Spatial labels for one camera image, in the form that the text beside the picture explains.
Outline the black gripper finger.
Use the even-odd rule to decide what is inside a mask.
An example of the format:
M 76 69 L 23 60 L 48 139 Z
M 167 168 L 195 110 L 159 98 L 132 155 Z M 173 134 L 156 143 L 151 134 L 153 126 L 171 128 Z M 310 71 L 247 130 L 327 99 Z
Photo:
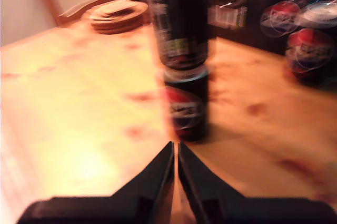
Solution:
M 157 222 L 173 185 L 174 159 L 174 143 L 170 141 L 142 172 L 111 196 L 112 223 Z
M 183 142 L 178 146 L 178 174 L 197 223 L 225 223 L 225 203 L 245 198 Z

